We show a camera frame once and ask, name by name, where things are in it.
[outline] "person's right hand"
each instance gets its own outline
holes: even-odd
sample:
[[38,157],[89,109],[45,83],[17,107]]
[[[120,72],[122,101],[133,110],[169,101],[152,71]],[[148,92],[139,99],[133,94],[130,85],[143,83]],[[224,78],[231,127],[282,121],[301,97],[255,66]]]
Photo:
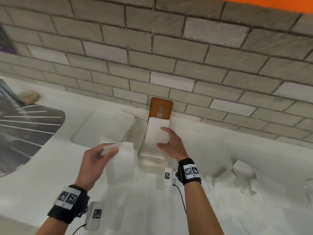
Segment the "person's right hand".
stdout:
[[166,152],[171,158],[176,159],[179,162],[182,159],[189,158],[182,139],[170,128],[161,127],[161,130],[167,132],[170,135],[168,144],[157,143],[157,147]]

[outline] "orange panel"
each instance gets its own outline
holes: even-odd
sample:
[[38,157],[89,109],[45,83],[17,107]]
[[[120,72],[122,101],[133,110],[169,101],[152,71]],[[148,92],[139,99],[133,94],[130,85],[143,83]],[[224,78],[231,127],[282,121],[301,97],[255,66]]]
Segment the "orange panel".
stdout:
[[226,0],[226,1],[249,3],[261,7],[313,14],[313,0]]

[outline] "stainless steel sink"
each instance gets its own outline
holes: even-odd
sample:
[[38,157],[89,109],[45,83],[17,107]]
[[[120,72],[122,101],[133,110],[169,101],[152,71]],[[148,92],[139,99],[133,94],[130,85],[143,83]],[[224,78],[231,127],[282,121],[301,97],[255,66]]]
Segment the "stainless steel sink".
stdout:
[[61,110],[26,106],[0,79],[0,177],[29,162],[64,120]]

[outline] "forearm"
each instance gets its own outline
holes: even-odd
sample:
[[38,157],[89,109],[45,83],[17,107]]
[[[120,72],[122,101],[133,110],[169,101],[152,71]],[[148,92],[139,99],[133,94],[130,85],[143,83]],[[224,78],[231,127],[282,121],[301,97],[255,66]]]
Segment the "forearm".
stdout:
[[67,223],[49,217],[35,235],[64,235],[67,227]]
[[189,182],[184,189],[189,234],[224,235],[201,184]]

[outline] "wire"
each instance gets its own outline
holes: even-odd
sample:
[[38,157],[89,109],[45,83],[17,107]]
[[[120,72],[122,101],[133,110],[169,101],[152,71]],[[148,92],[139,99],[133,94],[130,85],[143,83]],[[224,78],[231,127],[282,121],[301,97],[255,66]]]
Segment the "wire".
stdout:
[[[86,224],[80,226],[78,229],[80,229],[81,227],[85,227],[85,226],[86,226]],[[74,235],[78,231],[78,229],[76,229],[76,231],[72,235]]]
[[[182,193],[180,192],[180,189],[178,188],[178,186],[175,185],[175,184],[173,184],[173,186],[176,186],[176,187],[177,187],[177,189],[179,190],[179,193],[180,193],[180,197],[182,198]],[[184,199],[183,199],[183,198],[182,198],[182,204],[183,204],[183,206],[184,206],[185,213],[187,214],[187,212],[186,212],[186,207],[185,207],[185,203],[184,203]]]

